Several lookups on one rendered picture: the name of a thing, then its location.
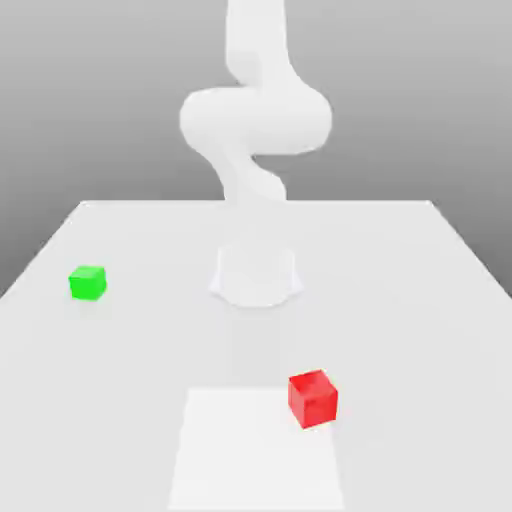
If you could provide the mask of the small red cube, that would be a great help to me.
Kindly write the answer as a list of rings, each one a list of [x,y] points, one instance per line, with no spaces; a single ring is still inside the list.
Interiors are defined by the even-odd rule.
[[[288,405],[303,429],[334,421],[338,390],[322,369],[288,379]]]

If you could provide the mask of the small green cube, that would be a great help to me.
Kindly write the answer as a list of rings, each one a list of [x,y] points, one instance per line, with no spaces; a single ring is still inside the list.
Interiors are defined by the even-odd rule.
[[[96,301],[107,288],[106,271],[102,266],[78,266],[69,276],[73,299]]]

